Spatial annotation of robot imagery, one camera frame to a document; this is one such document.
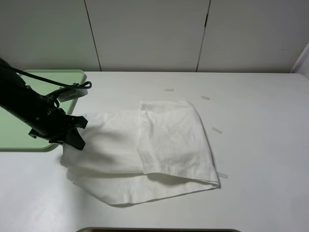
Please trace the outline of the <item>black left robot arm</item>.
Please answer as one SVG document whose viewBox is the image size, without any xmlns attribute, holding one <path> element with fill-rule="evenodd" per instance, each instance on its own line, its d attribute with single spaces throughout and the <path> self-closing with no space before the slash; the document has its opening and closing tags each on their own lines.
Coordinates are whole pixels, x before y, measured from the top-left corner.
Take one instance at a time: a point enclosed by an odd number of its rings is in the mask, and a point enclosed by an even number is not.
<svg viewBox="0 0 309 232">
<path fill-rule="evenodd" d="M 60 88 L 41 95 L 26 84 L 22 75 Z M 83 116 L 66 114 L 60 102 L 83 97 L 91 87 L 89 81 L 66 85 L 13 68 L 3 59 L 0 61 L 0 106 L 30 126 L 32 138 L 40 137 L 51 144 L 67 144 L 83 150 L 85 141 L 78 129 L 85 129 L 88 121 Z"/>
</svg>

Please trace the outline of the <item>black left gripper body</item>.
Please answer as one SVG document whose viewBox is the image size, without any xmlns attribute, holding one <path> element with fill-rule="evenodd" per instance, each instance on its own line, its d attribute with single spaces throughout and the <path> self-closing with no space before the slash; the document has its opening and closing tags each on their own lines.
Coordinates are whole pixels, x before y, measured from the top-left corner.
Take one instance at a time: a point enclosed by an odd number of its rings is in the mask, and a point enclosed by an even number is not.
<svg viewBox="0 0 309 232">
<path fill-rule="evenodd" d="M 42 138 L 51 143 L 64 143 L 71 129 L 72 116 L 67 115 L 61 108 L 48 103 L 42 98 L 29 96 L 28 106 L 31 117 L 28 133 L 32 138 Z"/>
</svg>

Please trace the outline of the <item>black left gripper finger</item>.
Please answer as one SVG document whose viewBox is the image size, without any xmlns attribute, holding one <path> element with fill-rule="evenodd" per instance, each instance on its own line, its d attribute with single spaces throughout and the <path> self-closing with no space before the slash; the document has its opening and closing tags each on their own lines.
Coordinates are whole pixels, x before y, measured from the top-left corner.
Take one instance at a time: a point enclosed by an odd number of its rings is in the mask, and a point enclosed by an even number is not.
<svg viewBox="0 0 309 232">
<path fill-rule="evenodd" d="M 70 116 L 69 123 L 70 123 L 70 127 L 72 128 L 85 129 L 88 124 L 88 121 L 83 116 Z"/>
<path fill-rule="evenodd" d="M 64 144 L 69 145 L 77 150 L 83 150 L 85 141 L 80 136 L 77 130 L 70 130 L 63 141 Z"/>
</svg>

